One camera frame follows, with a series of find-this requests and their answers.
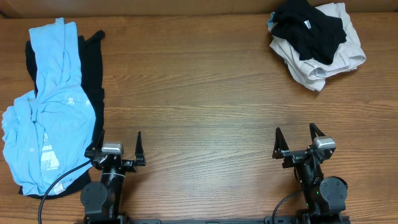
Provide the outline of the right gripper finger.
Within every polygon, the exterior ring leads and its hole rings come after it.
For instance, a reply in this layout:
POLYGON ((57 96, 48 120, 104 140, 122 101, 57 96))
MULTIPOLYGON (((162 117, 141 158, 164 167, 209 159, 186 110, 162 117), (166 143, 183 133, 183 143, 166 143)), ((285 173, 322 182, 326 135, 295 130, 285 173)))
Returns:
POLYGON ((325 137, 325 134, 320 131, 315 123, 310 123, 309 128, 312 142, 315 142, 317 139, 323 139, 325 137))
POLYGON ((290 149, 287 145, 287 142, 282 134, 281 129, 278 127, 275 130, 275 144, 274 144, 274 153, 285 153, 289 152, 290 149))

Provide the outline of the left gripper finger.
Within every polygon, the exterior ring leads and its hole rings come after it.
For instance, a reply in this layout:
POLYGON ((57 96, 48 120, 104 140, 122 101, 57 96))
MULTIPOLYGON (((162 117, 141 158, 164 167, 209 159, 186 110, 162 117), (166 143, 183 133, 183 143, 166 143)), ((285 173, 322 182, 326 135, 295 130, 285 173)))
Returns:
POLYGON ((142 138, 141 132, 138 132, 137 141, 136 141, 136 149, 135 149, 135 156, 137 160, 144 160, 144 150, 142 146, 142 138))
POLYGON ((91 151, 98 151, 102 148, 103 141, 104 141, 104 133, 105 130, 103 129, 92 141, 92 143, 88 146, 88 152, 91 151))

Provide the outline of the light blue printed t-shirt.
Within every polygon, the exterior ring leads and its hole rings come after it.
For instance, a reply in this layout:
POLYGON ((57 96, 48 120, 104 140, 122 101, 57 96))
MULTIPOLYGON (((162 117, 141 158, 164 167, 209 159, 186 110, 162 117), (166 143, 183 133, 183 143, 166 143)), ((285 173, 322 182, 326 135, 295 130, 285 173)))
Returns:
POLYGON ((58 18, 29 34, 38 93, 16 98, 3 113, 3 155, 23 195, 53 195, 91 167, 84 153, 96 115, 81 87, 76 24, 58 18))

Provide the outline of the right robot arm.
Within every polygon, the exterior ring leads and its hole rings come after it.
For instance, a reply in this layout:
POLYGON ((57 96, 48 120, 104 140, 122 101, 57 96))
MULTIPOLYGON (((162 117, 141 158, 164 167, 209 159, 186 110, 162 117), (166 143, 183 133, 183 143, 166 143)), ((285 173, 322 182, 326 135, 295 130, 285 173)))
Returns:
POLYGON ((310 123, 309 128, 312 143, 300 151, 291 151, 281 129, 275 130, 272 157, 282 159, 283 168, 293 168, 301 188, 275 206, 271 223, 349 223, 349 217, 341 214, 346 210, 348 184, 340 177, 324 177, 321 169, 321 164, 333 155, 336 143, 315 123, 310 123), (307 207, 297 210, 294 216, 278 217, 276 213, 279 207, 299 194, 303 194, 307 207))

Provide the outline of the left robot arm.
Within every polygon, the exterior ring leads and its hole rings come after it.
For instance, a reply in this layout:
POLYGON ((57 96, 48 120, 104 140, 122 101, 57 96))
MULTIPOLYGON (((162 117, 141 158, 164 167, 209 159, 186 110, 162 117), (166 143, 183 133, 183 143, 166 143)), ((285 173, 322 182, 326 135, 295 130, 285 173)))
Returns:
POLYGON ((120 212, 123 185, 127 172, 136 172, 145 166, 146 159, 141 133, 137 135, 135 159, 124 159, 121 142, 104 142, 104 133, 85 152, 92 166, 101 171, 98 182, 90 182, 81 191, 80 200, 85 208, 84 223, 132 223, 120 212))

